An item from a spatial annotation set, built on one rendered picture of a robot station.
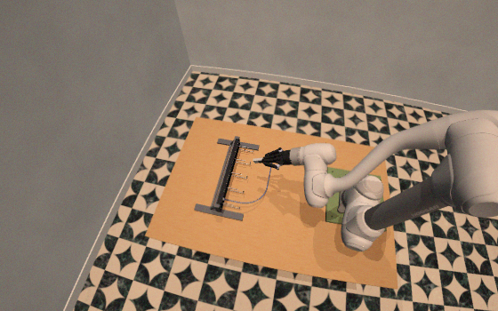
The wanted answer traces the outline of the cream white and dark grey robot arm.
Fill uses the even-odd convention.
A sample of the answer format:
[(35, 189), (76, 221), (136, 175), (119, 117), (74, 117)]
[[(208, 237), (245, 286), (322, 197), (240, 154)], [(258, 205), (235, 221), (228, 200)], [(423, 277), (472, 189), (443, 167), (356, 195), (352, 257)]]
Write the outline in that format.
[[(383, 184), (368, 174), (406, 149), (446, 149), (447, 155), (430, 178), (380, 203)], [(386, 227), (447, 206), (478, 218), (498, 216), (497, 110), (461, 112), (397, 132), (341, 178), (327, 173), (336, 158), (335, 147), (328, 143), (292, 148), (289, 154), (293, 166), (304, 165), (309, 206), (323, 208), (340, 192), (341, 239), (351, 250), (366, 251)]]

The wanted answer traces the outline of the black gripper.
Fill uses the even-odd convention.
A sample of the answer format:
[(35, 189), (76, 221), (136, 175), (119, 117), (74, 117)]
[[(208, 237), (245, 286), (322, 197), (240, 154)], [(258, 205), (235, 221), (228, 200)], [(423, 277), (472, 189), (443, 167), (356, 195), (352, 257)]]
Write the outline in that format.
[[(283, 160), (283, 153), (284, 153), (284, 160)], [(264, 157), (254, 158), (253, 162), (254, 163), (263, 163), (265, 166), (279, 170), (280, 166), (291, 165), (291, 162), (289, 159), (289, 154), (290, 154), (290, 150), (284, 151), (282, 148), (278, 148), (277, 150), (274, 150), (272, 152), (265, 154)], [(273, 163), (277, 163), (277, 164), (273, 164)]]

